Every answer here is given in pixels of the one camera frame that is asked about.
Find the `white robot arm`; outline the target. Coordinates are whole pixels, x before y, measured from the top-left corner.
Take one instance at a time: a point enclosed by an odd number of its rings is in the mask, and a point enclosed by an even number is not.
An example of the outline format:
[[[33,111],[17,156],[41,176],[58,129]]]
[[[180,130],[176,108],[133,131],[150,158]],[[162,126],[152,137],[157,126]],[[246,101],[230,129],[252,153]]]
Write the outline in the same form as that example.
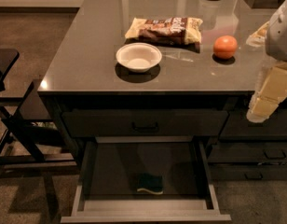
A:
[[[265,33],[266,55],[260,62],[254,94],[246,114],[248,121],[262,123],[287,98],[287,0],[260,28]]]

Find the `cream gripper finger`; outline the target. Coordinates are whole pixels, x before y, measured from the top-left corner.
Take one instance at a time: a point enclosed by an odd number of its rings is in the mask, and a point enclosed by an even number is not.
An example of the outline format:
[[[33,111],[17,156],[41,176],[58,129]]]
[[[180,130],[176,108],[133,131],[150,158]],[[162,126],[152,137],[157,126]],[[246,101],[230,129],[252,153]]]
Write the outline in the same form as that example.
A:
[[[259,74],[246,114],[248,121],[262,123],[287,98],[287,63],[275,63]]]

